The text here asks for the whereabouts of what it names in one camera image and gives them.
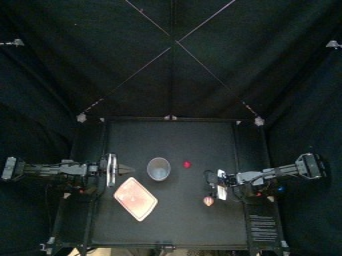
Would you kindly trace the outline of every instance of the cable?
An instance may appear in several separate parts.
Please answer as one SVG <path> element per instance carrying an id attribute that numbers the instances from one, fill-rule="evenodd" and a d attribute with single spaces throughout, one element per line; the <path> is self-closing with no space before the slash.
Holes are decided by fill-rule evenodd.
<path id="1" fill-rule="evenodd" d="M 86 249 L 86 255 L 92 254 L 96 251 L 97 248 L 89 248 Z"/>

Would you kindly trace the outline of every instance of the black backdrop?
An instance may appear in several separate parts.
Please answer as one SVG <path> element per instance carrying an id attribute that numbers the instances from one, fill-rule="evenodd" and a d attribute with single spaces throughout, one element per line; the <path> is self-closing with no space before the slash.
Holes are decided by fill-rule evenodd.
<path id="1" fill-rule="evenodd" d="M 0 46 L 1 161 L 68 157 L 76 115 L 101 98 L 88 115 L 251 119 L 243 101 L 265 119 L 272 165 L 307 151 L 328 160 L 329 178 L 288 184 L 280 206 L 289 245 L 337 255 L 342 51 L 324 45 L 342 39 L 340 7 L 336 0 L 1 1 L 0 43 L 25 43 Z M 43 186 L 39 193 L 18 186 L 0 186 L 6 254 L 47 236 Z"/>

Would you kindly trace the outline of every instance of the robotic arm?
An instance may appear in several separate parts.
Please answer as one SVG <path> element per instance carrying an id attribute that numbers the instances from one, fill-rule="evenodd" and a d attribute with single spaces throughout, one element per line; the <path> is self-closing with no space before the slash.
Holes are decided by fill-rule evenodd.
<path id="1" fill-rule="evenodd" d="M 293 164 L 276 168 L 267 168 L 261 171 L 249 171 L 237 174 L 216 175 L 213 172 L 205 171 L 204 176 L 212 188 L 216 185 L 227 187 L 239 187 L 244 193 L 244 197 L 260 195 L 260 191 L 267 190 L 271 183 L 276 183 L 284 177 L 299 177 L 305 180 L 315 180 L 325 177 L 324 165 L 316 154 L 301 154 Z"/>
<path id="2" fill-rule="evenodd" d="M 64 177 L 76 188 L 86 187 L 90 178 L 106 179 L 106 187 L 113 187 L 117 175 L 133 172 L 133 169 L 117 164 L 114 154 L 106 154 L 96 163 L 78 163 L 72 160 L 61 160 L 58 164 L 26 164 L 21 159 L 7 157 L 1 174 L 5 182 L 17 181 L 23 176 L 30 177 Z"/>

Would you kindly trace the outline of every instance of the red object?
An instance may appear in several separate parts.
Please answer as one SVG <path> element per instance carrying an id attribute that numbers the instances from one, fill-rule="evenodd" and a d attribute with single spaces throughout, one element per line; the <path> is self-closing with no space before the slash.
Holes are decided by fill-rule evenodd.
<path id="1" fill-rule="evenodd" d="M 185 169 L 188 169 L 188 168 L 190 167 L 190 162 L 184 161 L 184 163 L 182 163 L 182 167 L 184 167 Z"/>

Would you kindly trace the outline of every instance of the black table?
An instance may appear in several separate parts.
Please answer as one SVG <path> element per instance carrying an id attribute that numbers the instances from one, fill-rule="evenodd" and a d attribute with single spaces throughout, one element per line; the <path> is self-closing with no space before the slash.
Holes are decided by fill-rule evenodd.
<path id="1" fill-rule="evenodd" d="M 268 165 L 263 132 L 252 123 L 112 120 L 105 125 L 81 127 L 73 160 L 96 161 L 104 152 L 116 153 L 118 163 L 134 168 L 129 176 L 157 198 L 157 205 L 137 222 L 113 199 L 113 192 L 129 176 L 117 177 L 114 187 L 105 189 L 90 207 L 74 202 L 64 207 L 60 240 L 77 245 L 86 241 L 94 247 L 279 249 L 280 227 L 269 243 L 255 240 L 251 225 L 259 211 L 279 226 L 276 205 L 264 202 L 263 206 L 245 206 L 231 192 L 227 201 L 216 200 L 210 207 L 202 204 L 210 191 L 204 170 L 236 173 Z M 154 157 L 164 157 L 170 164 L 162 182 L 153 181 L 145 171 Z M 192 163 L 188 169 L 182 167 L 185 160 Z M 78 230 L 70 232 L 69 223 L 77 223 Z"/>

